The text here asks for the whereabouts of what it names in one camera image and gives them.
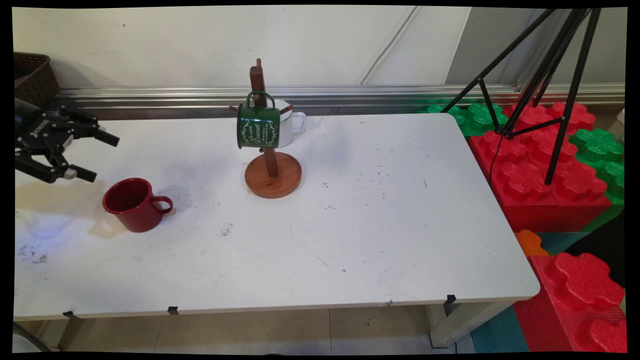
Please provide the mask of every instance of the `tripod leg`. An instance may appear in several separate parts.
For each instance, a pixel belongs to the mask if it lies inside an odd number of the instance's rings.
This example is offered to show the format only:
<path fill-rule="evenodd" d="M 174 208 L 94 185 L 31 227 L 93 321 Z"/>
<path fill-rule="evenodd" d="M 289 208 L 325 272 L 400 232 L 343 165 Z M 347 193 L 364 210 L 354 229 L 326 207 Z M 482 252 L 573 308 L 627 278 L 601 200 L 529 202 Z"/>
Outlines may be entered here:
<path fill-rule="evenodd" d="M 546 20 L 547 17 L 549 17 L 549 15 L 554 12 L 554 10 L 555 9 L 546 9 L 545 12 L 540 14 L 540 16 L 534 22 L 532 22 L 531 25 L 527 26 L 527 28 L 520 35 L 518 35 L 518 37 L 516 37 L 515 40 L 512 41 L 512 43 L 510 43 L 509 46 L 507 46 L 507 48 L 503 50 L 496 59 L 491 61 L 491 63 L 487 65 L 487 67 L 485 67 L 484 70 L 482 70 L 480 74 L 478 74 L 478 76 L 476 76 L 474 80 L 471 81 L 471 83 L 460 92 L 460 94 L 458 94 L 447 106 L 445 106 L 444 109 L 442 109 L 441 113 L 446 113 L 447 111 L 451 110 L 451 108 L 456 103 L 458 103 L 460 99 L 462 99 L 469 91 L 471 91 L 471 89 L 473 89 L 478 84 L 478 79 L 482 79 L 487 74 L 489 74 L 489 72 L 493 70 L 493 68 L 498 65 L 500 61 L 502 61 L 511 51 L 513 51 L 516 46 L 520 45 L 520 43 L 526 37 L 528 37 L 529 34 L 531 34 L 544 20 Z"/>
<path fill-rule="evenodd" d="M 495 111 L 493 110 L 493 104 L 491 103 L 489 92 L 486 91 L 486 85 L 484 84 L 484 80 L 482 80 L 482 78 L 479 78 L 478 81 L 480 82 L 480 89 L 482 90 L 482 95 L 484 96 L 486 107 L 489 108 L 489 115 L 491 115 L 491 121 L 493 121 L 493 130 L 497 132 L 500 129 L 500 124 L 498 124 L 498 118 L 495 116 Z"/>
<path fill-rule="evenodd" d="M 587 17 L 589 12 L 590 12 L 590 10 L 584 12 L 584 15 L 580 18 L 580 21 L 575 23 L 573 29 L 571 30 L 571 33 L 564 40 L 564 43 L 561 46 L 560 52 L 556 55 L 556 58 L 554 59 L 553 64 L 551 65 L 551 69 L 549 70 L 549 73 L 547 74 L 547 78 L 545 79 L 545 82 L 542 84 L 542 87 L 540 88 L 540 90 L 538 90 L 538 94 L 533 99 L 533 107 L 534 108 L 536 106 L 538 106 L 538 104 L 540 103 L 540 100 L 542 100 L 542 96 L 545 95 L 545 91 L 547 90 L 547 87 L 549 86 L 549 83 L 551 82 L 551 78 L 556 73 L 558 65 L 560 65 L 560 61 L 562 60 L 562 58 L 564 56 L 564 53 L 566 52 L 567 48 L 569 48 L 569 44 L 571 43 L 571 40 L 573 40 L 573 36 L 575 35 L 575 32 L 578 30 L 578 28 L 580 27 L 580 24 L 582 24 L 582 21 L 584 20 L 584 18 Z"/>
<path fill-rule="evenodd" d="M 560 32 L 556 36 L 556 39 L 551 44 L 551 47 L 547 51 L 547 54 L 545 55 L 544 59 L 542 59 L 542 63 L 540 64 L 540 66 L 534 73 L 533 77 L 531 78 L 531 82 L 529 82 L 525 90 L 522 92 L 522 96 L 518 101 L 516 108 L 513 110 L 513 113 L 511 114 L 511 116 L 509 117 L 509 120 L 504 126 L 505 132 L 510 132 L 513 130 L 516 119 L 520 117 L 522 110 L 524 110 L 525 106 L 529 102 L 529 99 L 531 99 L 531 96 L 533 95 L 534 91 L 536 90 L 538 85 L 540 85 L 540 83 L 542 82 L 543 76 L 548 72 L 553 59 L 556 57 L 558 49 L 563 44 L 563 40 L 569 35 L 571 29 L 573 28 L 573 25 L 580 19 L 582 12 L 583 10 L 581 9 L 571 10 L 571 13 L 565 20 L 564 24 L 562 25 L 562 28 L 560 29 Z"/>
<path fill-rule="evenodd" d="M 566 98 L 566 104 L 564 106 L 564 113 L 562 121 L 560 122 L 560 130 L 556 137 L 556 144 L 554 151 L 551 154 L 551 162 L 547 170 L 547 177 L 545 178 L 545 184 L 551 185 L 551 181 L 554 178 L 554 172 L 556 171 L 556 165 L 558 157 L 560 156 L 560 149 L 564 142 L 564 135 L 566 134 L 566 128 L 569 126 L 569 119 L 573 110 L 573 104 L 575 97 L 578 94 L 578 87 L 580 86 L 580 80 L 582 79 L 582 73 L 584 72 L 584 64 L 587 62 L 587 56 L 589 55 L 589 48 L 591 47 L 591 41 L 593 40 L 593 34 L 596 32 L 596 25 L 598 25 L 598 18 L 600 17 L 600 9 L 595 8 L 591 11 L 589 18 L 589 24 L 587 25 L 587 31 L 584 34 L 584 40 L 582 41 L 582 47 L 580 48 L 580 54 L 578 55 L 578 64 L 575 66 L 575 72 L 573 73 L 573 79 L 571 80 L 571 87 L 569 88 L 569 96 Z"/>

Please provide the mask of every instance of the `wooden base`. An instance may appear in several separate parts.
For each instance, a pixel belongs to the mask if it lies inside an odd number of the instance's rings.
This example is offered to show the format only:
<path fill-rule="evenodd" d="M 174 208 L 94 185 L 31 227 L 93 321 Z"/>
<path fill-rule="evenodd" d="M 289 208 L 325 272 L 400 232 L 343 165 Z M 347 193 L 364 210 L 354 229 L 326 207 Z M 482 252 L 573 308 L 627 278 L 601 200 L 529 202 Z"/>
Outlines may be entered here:
<path fill-rule="evenodd" d="M 259 197 L 278 199 L 295 190 L 302 179 L 302 167 L 298 160 L 284 152 L 276 152 L 278 177 L 269 177 L 264 155 L 253 159 L 246 167 L 244 180 Z"/>

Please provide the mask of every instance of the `floor tile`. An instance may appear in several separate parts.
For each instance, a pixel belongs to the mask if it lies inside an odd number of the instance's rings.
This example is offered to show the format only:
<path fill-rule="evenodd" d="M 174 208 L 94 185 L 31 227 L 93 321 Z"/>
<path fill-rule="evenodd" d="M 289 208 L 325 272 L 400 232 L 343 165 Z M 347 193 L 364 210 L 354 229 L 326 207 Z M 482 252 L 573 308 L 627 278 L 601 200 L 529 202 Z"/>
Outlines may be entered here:
<path fill-rule="evenodd" d="M 332 309 L 333 355 L 453 354 L 431 348 L 424 306 Z"/>
<path fill-rule="evenodd" d="M 64 351 L 153 352 L 164 316 L 82 319 Z"/>
<path fill-rule="evenodd" d="M 23 353 L 23 352 L 41 352 L 41 351 L 42 350 L 40 350 L 37 346 L 32 344 L 32 342 L 27 340 L 25 337 L 18 334 L 13 334 L 13 343 L 12 343 L 11 353 L 16 354 L 16 353 Z"/>
<path fill-rule="evenodd" d="M 156 352 L 329 355 L 328 310 L 164 316 Z"/>

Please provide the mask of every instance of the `wooden post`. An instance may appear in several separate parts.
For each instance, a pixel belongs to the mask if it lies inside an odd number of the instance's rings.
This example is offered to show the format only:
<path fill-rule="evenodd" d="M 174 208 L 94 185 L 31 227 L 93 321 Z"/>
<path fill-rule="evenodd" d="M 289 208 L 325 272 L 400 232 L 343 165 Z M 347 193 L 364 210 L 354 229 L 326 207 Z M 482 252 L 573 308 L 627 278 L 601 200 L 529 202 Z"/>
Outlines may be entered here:
<path fill-rule="evenodd" d="M 251 89 L 253 91 L 264 91 L 264 74 L 262 73 L 262 62 L 260 58 L 256 61 L 257 66 L 252 66 L 249 70 L 249 78 L 251 79 Z M 264 95 L 258 95 L 253 100 L 255 106 L 267 106 L 267 98 Z M 278 177 L 278 161 L 273 148 L 264 148 L 264 160 L 267 163 L 267 172 L 269 177 Z"/>

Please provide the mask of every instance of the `white enamel mug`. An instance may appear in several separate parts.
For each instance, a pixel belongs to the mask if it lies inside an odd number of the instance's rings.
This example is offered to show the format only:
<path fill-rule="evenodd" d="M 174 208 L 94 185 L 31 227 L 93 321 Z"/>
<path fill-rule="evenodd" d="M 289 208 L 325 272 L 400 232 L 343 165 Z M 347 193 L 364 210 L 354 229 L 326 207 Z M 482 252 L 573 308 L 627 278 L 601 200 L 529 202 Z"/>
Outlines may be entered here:
<path fill-rule="evenodd" d="M 289 106 L 286 101 L 276 99 L 276 108 L 284 109 Z M 293 127 L 293 119 L 302 119 L 300 126 Z M 294 135 L 302 134 L 307 126 L 307 115 L 305 113 L 295 113 L 289 110 L 280 116 L 280 147 L 285 147 L 293 141 Z"/>

